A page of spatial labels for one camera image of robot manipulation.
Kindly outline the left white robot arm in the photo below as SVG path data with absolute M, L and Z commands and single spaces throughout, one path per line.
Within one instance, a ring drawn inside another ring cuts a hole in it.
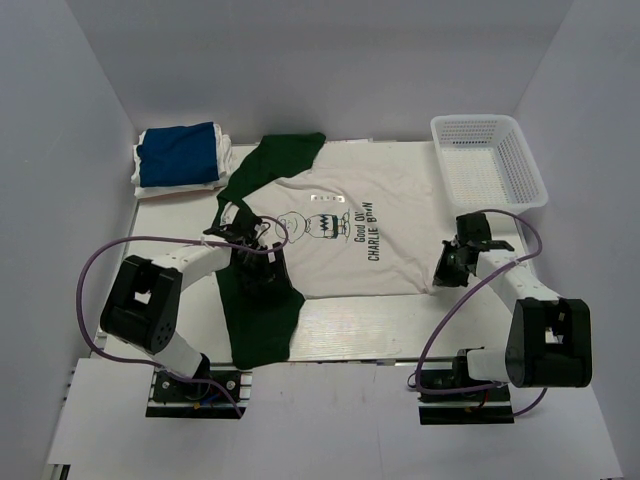
M 231 222 L 211 226 L 197 240 L 155 240 L 181 247 L 153 258 L 125 258 L 100 327 L 145 353 L 154 367 L 177 379 L 188 398 L 199 399 L 211 387 L 210 363 L 176 332 L 181 294 L 230 267 L 243 308 L 255 307 L 263 315 L 279 307 L 291 291 L 284 260 L 289 233 L 273 217 L 239 211 Z

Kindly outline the blue t shirt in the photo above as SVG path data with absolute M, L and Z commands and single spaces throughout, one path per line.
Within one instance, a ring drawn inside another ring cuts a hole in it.
M 220 179 L 213 122 L 152 128 L 136 147 L 142 188 L 206 184 Z

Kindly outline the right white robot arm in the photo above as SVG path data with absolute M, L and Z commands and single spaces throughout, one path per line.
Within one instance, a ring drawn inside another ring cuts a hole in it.
M 461 397 L 477 397 L 491 384 L 517 388 L 584 388 L 592 379 L 591 316 L 587 304 L 545 286 L 514 247 L 492 236 L 481 210 L 456 218 L 456 235 L 443 243 L 433 284 L 488 286 L 511 313 L 506 345 L 460 350 L 452 362 L 451 387 Z

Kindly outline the white green raglan t shirt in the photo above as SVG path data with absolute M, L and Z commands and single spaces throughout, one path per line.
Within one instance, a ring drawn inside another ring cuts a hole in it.
M 309 299 L 426 294 L 439 244 L 433 187 L 400 163 L 334 157 L 321 133 L 267 135 L 218 194 L 215 223 L 264 216 L 275 286 L 241 269 L 216 275 L 233 364 L 284 362 Z

